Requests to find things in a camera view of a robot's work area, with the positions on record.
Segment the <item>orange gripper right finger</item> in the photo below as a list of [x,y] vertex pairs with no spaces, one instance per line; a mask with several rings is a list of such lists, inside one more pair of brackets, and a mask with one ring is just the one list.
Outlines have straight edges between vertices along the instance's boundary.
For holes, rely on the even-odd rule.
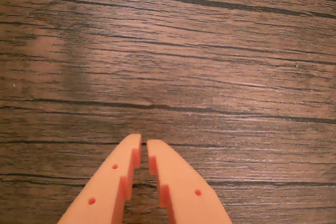
[[149,171],[170,223],[232,223],[214,189],[173,148],[148,140]]

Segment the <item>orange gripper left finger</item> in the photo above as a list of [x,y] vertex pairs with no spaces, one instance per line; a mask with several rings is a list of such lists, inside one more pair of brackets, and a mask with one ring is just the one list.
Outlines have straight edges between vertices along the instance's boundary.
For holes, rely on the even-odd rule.
[[105,159],[58,222],[121,223],[140,160],[141,135],[130,134]]

